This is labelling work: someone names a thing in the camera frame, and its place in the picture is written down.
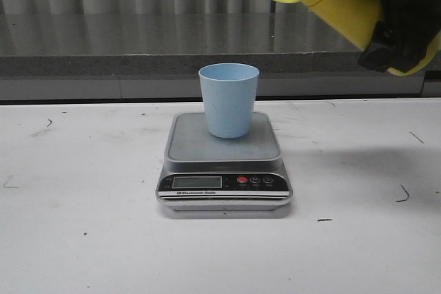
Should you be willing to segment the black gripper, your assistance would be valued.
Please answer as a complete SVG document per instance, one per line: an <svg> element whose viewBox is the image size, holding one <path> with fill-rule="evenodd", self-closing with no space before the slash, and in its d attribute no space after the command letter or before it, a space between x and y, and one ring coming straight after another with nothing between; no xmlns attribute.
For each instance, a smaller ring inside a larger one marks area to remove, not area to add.
<svg viewBox="0 0 441 294"><path fill-rule="evenodd" d="M418 71L427 64L429 45L440 32L440 0L381 0L378 21L358 64L377 72Z"/></svg>

